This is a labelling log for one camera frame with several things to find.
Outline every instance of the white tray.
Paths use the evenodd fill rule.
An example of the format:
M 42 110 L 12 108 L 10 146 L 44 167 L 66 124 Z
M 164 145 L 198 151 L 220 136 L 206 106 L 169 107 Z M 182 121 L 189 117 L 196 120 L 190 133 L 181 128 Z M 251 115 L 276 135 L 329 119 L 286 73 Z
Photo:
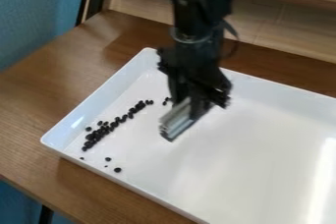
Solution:
M 144 49 L 41 142 L 197 222 L 336 223 L 336 99 L 223 70 L 234 84 L 231 106 L 215 107 L 169 142 L 157 130 L 169 109 L 157 62 Z M 149 98 L 153 106 L 81 151 L 86 126 Z

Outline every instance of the black bead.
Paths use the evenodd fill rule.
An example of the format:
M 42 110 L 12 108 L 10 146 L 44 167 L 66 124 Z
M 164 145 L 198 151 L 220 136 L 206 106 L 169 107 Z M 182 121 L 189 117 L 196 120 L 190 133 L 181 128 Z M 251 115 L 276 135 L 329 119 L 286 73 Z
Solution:
M 85 147 L 91 146 L 91 141 L 86 141 L 86 142 L 84 143 L 84 146 L 85 146 Z
M 122 171 L 122 169 L 121 169 L 120 167 L 117 167 L 117 168 L 114 168 L 114 171 L 115 171 L 116 173 L 120 173 L 120 172 Z
M 85 145 L 86 149 L 90 149 L 93 146 L 94 146 L 94 143 L 92 141 L 87 142 L 86 145 Z
M 130 112 L 132 112 L 133 114 L 136 114 L 138 112 L 138 110 L 136 108 L 131 108 Z
M 88 135 L 85 136 L 85 138 L 87 140 L 93 140 L 94 139 L 94 135 L 93 134 L 88 134 Z

